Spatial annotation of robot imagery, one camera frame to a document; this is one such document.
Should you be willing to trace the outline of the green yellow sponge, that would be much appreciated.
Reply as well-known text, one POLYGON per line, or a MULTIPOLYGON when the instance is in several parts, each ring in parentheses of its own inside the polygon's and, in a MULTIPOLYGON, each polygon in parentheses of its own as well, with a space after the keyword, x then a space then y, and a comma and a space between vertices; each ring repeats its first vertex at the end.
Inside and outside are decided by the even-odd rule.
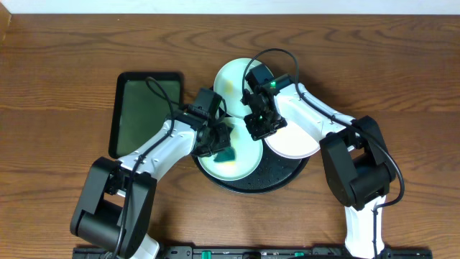
POLYGON ((226 163, 236 159, 236 151, 233 147, 225 147, 223 150, 217 152, 213 161, 215 163, 226 163))

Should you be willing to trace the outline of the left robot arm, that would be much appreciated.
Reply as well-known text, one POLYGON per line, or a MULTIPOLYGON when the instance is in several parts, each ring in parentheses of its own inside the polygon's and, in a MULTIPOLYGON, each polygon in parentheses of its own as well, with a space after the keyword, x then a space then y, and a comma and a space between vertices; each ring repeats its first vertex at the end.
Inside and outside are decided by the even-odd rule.
POLYGON ((157 182, 187 156, 212 156, 230 146, 231 129, 177 111, 134 152, 90 167, 70 232, 115 258, 155 258, 160 245, 147 234, 157 182))

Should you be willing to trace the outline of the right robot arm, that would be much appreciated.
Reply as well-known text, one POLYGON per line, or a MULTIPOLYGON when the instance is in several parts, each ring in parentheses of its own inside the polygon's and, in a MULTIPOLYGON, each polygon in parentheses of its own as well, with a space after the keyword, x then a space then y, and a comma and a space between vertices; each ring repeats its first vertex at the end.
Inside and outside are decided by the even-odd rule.
POLYGON ((251 109, 244 121, 252 138, 286 158, 320 153, 328 187, 345 207, 346 249, 356 258, 377 258, 385 247, 386 195, 403 177, 376 121, 332 109, 289 75, 251 70, 244 82, 242 103, 251 109))

